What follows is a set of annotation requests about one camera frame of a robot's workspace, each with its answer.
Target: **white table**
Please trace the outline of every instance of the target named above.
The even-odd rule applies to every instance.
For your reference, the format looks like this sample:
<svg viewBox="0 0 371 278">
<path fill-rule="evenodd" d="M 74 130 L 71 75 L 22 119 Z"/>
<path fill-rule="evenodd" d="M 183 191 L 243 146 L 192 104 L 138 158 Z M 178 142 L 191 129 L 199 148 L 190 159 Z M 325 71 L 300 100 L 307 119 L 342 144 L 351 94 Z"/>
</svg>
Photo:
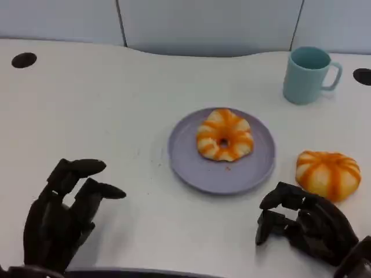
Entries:
<svg viewBox="0 0 371 278">
<path fill-rule="evenodd" d="M 34 52 L 37 62 L 15 69 L 10 62 L 22 52 Z M 72 266 L 331 277 L 332 268 L 285 239 L 255 249 L 259 203 L 278 181 L 294 183 L 296 156 L 304 149 L 339 151 L 362 170 L 360 188 L 340 208 L 360 238 L 371 234 L 371 89 L 352 77 L 354 69 L 371 66 L 371 57 L 332 55 L 344 67 L 335 97 L 295 106 L 281 92 L 287 56 L 168 57 L 116 46 L 1 40 L 0 264 L 22 264 L 28 209 L 59 159 L 97 158 L 108 167 L 96 178 L 128 197 L 103 202 L 97 228 Z M 252 193 L 205 195 L 169 168 L 166 144 L 174 125 L 216 106 L 255 115 L 275 138 L 274 173 Z"/>
</svg>

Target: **mug handle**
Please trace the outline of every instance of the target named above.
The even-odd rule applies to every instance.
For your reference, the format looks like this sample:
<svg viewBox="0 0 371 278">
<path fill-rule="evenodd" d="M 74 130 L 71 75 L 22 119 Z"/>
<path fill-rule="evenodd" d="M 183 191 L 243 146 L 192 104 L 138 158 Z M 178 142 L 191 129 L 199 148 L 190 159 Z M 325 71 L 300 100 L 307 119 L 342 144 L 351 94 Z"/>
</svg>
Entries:
<svg viewBox="0 0 371 278">
<path fill-rule="evenodd" d="M 336 88 L 337 84 L 340 81 L 341 75 L 343 74 L 343 67 L 339 63 L 337 63 L 337 62 L 331 62 L 330 65 L 333 65 L 334 67 L 337 68 L 337 75 L 336 75 L 335 81 L 334 81 L 334 83 L 332 83 L 332 85 L 330 85 L 330 86 L 322 86 L 321 89 L 323 91 L 334 91 L 334 89 Z"/>
</svg>

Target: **purple plate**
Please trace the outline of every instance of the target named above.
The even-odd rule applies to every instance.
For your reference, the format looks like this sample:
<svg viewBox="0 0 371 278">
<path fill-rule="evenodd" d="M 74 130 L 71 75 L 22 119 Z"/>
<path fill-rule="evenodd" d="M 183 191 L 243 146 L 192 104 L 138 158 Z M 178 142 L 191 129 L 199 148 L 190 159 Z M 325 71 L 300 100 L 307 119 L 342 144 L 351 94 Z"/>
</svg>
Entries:
<svg viewBox="0 0 371 278">
<path fill-rule="evenodd" d="M 269 130 L 254 116 L 230 109 L 251 126 L 254 150 L 236 162 L 215 162 L 197 151 L 197 128 L 218 108 L 196 111 L 182 119 L 169 139 L 170 165 L 191 186 L 214 194 L 237 194 L 261 184 L 273 171 L 275 144 Z"/>
</svg>

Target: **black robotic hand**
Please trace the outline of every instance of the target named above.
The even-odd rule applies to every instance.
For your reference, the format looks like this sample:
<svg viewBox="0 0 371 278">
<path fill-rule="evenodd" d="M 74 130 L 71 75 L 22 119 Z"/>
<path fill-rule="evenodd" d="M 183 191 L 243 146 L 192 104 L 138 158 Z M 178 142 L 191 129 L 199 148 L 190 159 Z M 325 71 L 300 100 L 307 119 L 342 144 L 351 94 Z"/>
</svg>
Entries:
<svg viewBox="0 0 371 278">
<path fill-rule="evenodd" d="M 296 221 L 269 210 L 280 204 L 299 210 Z M 348 219 L 335 205 L 297 186 L 279 182 L 260 208 L 256 245 L 263 244 L 271 233 L 285 236 L 293 247 L 339 266 L 358 243 Z"/>
<path fill-rule="evenodd" d="M 92 222 L 103 198 L 120 199 L 126 193 L 88 178 L 71 207 L 63 204 L 80 178 L 103 171 L 100 160 L 59 161 L 48 184 L 32 204 L 23 234 L 24 264 L 63 273 L 95 227 Z"/>
</svg>

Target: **orange striped bun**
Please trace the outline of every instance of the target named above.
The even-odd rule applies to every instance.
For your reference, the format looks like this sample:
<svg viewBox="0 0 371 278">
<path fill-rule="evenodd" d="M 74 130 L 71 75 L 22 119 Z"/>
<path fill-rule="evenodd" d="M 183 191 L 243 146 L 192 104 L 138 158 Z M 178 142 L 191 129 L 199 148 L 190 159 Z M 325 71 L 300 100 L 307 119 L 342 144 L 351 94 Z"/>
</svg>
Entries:
<svg viewBox="0 0 371 278">
<path fill-rule="evenodd" d="M 235 161 L 253 150 L 250 125 L 229 109 L 214 110 L 198 128 L 197 148 L 208 159 Z"/>
<path fill-rule="evenodd" d="M 305 190 L 338 202 L 357 190 L 361 171 L 353 158 L 341 153 L 305 151 L 297 158 L 296 181 Z"/>
</svg>

